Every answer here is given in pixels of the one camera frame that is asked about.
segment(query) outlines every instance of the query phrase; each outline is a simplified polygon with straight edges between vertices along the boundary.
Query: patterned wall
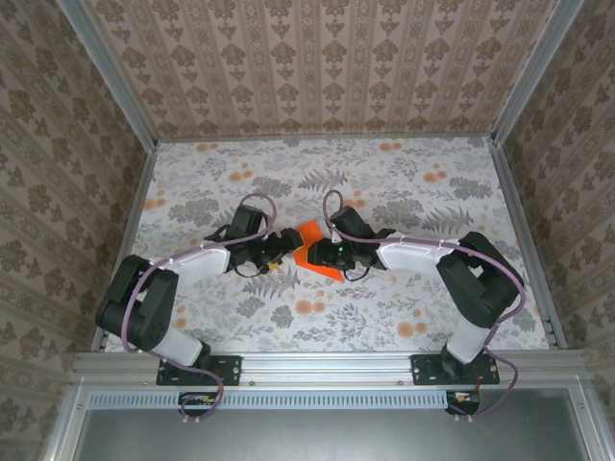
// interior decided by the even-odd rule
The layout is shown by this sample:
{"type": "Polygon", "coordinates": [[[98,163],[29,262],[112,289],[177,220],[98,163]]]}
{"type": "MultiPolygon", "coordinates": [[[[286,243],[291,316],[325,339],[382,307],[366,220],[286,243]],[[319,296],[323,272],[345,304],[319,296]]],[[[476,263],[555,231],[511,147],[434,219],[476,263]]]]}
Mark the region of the patterned wall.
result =
{"type": "Polygon", "coordinates": [[[0,2],[0,458],[36,459],[144,160],[53,1],[0,2]]]}
{"type": "Polygon", "coordinates": [[[615,2],[586,1],[505,143],[573,348],[615,420],[615,2]]]}
{"type": "Polygon", "coordinates": [[[86,0],[159,137],[488,132],[556,0],[86,0]]]}

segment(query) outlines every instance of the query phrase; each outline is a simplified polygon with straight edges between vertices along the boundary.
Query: orange block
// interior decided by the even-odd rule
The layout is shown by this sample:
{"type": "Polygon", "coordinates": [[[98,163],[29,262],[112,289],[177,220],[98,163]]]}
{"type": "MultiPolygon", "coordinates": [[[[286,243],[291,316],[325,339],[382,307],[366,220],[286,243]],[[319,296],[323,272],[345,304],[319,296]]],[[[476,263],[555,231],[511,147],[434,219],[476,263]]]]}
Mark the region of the orange block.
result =
{"type": "Polygon", "coordinates": [[[308,263],[308,248],[314,242],[317,242],[323,238],[323,233],[320,231],[318,224],[315,220],[308,221],[297,228],[297,232],[301,234],[304,239],[304,246],[295,250],[292,256],[295,258],[295,262],[298,266],[305,267],[310,271],[322,274],[325,277],[331,277],[332,279],[344,281],[342,274],[331,267],[314,266],[308,263]]]}

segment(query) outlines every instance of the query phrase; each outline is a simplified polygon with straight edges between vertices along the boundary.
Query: floral wallpaper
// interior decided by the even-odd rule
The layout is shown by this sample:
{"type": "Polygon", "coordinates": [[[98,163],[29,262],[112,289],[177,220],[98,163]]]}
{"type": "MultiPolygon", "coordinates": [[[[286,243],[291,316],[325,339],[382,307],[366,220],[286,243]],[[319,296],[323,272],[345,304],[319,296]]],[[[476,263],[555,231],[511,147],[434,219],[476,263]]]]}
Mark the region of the floral wallpaper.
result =
{"type": "Polygon", "coordinates": [[[556,0],[85,0],[159,138],[490,132],[556,0]]]}
{"type": "Polygon", "coordinates": [[[586,1],[505,150],[572,348],[615,428],[615,3],[586,1]]]}
{"type": "Polygon", "coordinates": [[[0,2],[0,458],[37,459],[144,160],[54,1],[0,2]]]}
{"type": "MultiPolygon", "coordinates": [[[[324,231],[322,199],[333,187],[375,231],[446,239],[480,231],[525,274],[487,143],[478,137],[161,144],[133,252],[156,258],[200,242],[255,190],[276,202],[275,229],[316,219],[324,231]]],[[[267,209],[264,201],[254,205],[267,209]]],[[[440,279],[373,270],[340,282],[290,256],[265,276],[203,279],[178,292],[173,313],[178,328],[220,352],[433,351],[458,318],[440,279]]],[[[493,347],[548,347],[531,293],[493,347]]],[[[119,340],[112,337],[107,350],[122,351],[119,340]]]]}

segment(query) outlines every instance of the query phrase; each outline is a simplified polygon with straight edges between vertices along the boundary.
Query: gray panel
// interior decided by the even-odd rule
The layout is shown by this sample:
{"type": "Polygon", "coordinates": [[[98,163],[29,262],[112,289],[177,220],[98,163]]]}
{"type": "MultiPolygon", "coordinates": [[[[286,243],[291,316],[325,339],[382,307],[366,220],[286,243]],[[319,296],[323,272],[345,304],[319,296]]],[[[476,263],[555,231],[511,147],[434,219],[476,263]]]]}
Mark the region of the gray panel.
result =
{"type": "Polygon", "coordinates": [[[580,440],[566,390],[519,390],[470,424],[442,410],[227,410],[200,424],[167,410],[93,411],[75,459],[588,460],[580,440]]]}

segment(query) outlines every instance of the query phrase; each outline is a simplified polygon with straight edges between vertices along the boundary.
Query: white floral pattern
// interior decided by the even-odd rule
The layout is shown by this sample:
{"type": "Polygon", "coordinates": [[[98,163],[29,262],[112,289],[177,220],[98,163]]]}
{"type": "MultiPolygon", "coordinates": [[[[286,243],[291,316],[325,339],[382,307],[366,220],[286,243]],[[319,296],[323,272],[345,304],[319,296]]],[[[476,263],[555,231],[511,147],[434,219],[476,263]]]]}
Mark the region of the white floral pattern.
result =
{"type": "MultiPolygon", "coordinates": [[[[195,244],[228,223],[255,190],[276,202],[277,230],[311,219],[324,230],[322,198],[333,187],[375,231],[437,238],[483,232],[526,277],[482,138],[162,144],[134,253],[154,258],[195,244]]],[[[255,279],[204,279],[178,293],[174,309],[175,325],[225,352],[438,350],[459,316],[439,280],[373,270],[361,281],[339,282],[290,256],[255,279]]],[[[492,347],[548,347],[531,292],[492,347]]],[[[117,338],[107,350],[121,350],[117,338]]]]}

